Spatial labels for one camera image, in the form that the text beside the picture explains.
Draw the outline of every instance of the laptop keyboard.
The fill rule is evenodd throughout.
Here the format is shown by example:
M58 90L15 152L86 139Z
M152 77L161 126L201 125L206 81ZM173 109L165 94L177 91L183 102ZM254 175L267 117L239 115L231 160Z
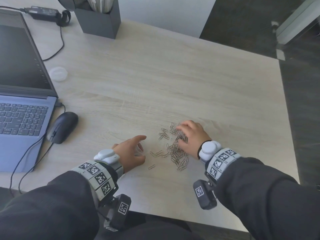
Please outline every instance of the laptop keyboard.
M48 107L0 103L0 134L38 136Z

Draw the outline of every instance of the laptop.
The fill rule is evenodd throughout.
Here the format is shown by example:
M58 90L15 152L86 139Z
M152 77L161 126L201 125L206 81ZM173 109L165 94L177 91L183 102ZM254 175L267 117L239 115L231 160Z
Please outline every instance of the laptop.
M13 172L46 133L57 99L22 14L0 9L0 172ZM35 165L43 140L17 173Z

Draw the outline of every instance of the person's left arm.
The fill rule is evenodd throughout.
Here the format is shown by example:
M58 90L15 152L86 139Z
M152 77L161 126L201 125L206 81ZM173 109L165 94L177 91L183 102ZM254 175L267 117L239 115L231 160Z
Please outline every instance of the person's left arm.
M144 163L134 149L145 136L137 136L114 145L124 172ZM94 239L99 217L89 182L79 173L67 171L43 186L14 198L0 212L0 236L3 240Z

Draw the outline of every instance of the person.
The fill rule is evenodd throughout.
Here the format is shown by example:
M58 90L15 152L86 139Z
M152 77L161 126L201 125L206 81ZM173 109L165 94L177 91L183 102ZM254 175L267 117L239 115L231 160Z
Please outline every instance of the person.
M211 138L193 121L184 121L177 129L188 138L187 143L178 142L181 149L198 158L199 147ZM144 139L140 135L113 146L125 173L144 163L145 156L134 156L135 146ZM99 218L90 187L84 177L72 172L11 200L0 212L1 239L94 239ZM232 162L214 193L255 239L320 239L320 192L258 159L241 157ZM149 221L119 232L114 239L201 238L168 222Z

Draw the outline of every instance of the laptop bezel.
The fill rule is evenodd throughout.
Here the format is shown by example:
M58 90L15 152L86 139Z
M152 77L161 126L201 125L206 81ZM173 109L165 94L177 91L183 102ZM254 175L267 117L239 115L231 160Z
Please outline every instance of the laptop bezel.
M27 23L22 15L22 13L16 12L16 11L4 10L4 9L0 9L0 13L6 14L6 15L19 16L19 18L21 19L23 28L26 30L27 36L31 42L31 45L32 45L36 55L37 55L38 60L40 61L40 65L42 67L42 70L45 73L46 79L49 82L50 87L51 87L51 89L40 89L40 88L7 86L7 85L0 84L0 95L18 96L18 97L33 97L33 98L52 96L52 97L58 98L58 94L57 94L57 92L51 82L48 71L42 61L42 58L41 58L40 53L38 51L38 48L37 48L32 36L31 36L30 30L27 26Z

